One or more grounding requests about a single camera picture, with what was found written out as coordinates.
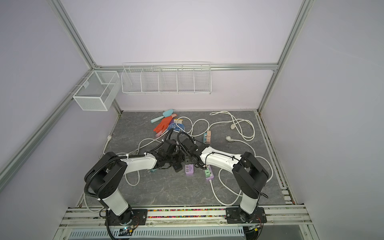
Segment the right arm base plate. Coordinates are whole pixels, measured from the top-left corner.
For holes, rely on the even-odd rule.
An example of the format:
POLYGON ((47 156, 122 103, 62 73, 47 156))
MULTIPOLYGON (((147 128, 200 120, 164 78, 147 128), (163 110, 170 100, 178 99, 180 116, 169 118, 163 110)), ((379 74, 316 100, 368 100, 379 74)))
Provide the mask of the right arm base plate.
POLYGON ((264 224, 267 222, 265 210, 256 207, 248 214, 240 207, 226 208, 226 220, 228 224, 264 224))

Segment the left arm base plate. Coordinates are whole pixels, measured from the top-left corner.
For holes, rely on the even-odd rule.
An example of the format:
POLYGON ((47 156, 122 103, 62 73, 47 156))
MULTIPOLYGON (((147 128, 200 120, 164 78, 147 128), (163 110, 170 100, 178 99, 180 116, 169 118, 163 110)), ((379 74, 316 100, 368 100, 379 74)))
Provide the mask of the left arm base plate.
POLYGON ((106 219, 108 220, 109 226, 141 226, 146 224, 147 215, 147 209, 127 210, 121 216, 117 216, 112 211, 108 211, 106 219))

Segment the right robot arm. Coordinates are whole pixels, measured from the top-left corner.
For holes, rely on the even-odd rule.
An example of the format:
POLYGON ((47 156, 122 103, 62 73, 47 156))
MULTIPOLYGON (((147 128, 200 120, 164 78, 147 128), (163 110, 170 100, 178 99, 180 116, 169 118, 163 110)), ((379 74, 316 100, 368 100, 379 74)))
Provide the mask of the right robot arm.
POLYGON ((268 172, 259 162, 261 157, 250 152, 241 155, 231 154, 216 150, 206 144, 198 146, 194 139, 182 141, 181 149, 192 163, 204 170, 214 166, 234 175, 241 190, 240 209, 243 213, 249 216, 254 214, 259 198, 268 197, 263 193, 263 188, 271 180, 273 173, 268 172))

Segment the black power strip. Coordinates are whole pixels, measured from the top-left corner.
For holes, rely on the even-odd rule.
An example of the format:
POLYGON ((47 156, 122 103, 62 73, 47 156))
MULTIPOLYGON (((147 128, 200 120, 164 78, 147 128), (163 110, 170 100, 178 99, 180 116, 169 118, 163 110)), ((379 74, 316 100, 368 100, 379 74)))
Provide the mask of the black power strip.
POLYGON ((183 170, 182 163, 173 164, 173 169, 175 170, 176 173, 180 172, 181 170, 183 170))

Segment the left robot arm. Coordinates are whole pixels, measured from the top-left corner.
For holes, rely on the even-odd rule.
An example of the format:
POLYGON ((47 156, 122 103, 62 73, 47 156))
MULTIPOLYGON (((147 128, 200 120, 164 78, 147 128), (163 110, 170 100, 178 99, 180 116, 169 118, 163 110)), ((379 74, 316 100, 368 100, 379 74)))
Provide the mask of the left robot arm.
POLYGON ((183 169, 185 154, 174 140, 166 140, 153 150, 141 155, 117 155, 108 152, 85 175, 84 195, 97 199, 117 217, 130 213, 130 205, 119 184, 125 175, 141 170, 160 170, 168 165, 176 172, 183 169))

